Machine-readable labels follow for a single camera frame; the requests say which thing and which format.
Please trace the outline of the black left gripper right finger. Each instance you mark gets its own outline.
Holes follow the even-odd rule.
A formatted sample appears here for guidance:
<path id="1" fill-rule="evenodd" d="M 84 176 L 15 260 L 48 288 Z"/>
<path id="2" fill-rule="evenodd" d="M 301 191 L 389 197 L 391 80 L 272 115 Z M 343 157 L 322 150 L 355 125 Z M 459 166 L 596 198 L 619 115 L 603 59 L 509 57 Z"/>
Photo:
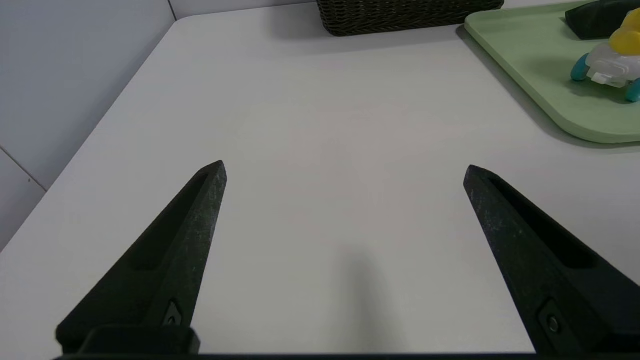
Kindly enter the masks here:
<path id="1" fill-rule="evenodd" d="M 640 288 L 495 173 L 464 189 L 537 354 L 638 354 Z"/>

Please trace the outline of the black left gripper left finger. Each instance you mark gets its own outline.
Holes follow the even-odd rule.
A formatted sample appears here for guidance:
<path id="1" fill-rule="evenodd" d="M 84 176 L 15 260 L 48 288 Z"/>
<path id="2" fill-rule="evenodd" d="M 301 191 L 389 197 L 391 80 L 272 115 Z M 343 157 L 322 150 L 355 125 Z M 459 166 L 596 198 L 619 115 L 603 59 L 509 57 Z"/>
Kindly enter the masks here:
<path id="1" fill-rule="evenodd" d="M 64 353 L 198 353 L 191 327 L 226 190 L 204 166 L 57 326 Z"/>

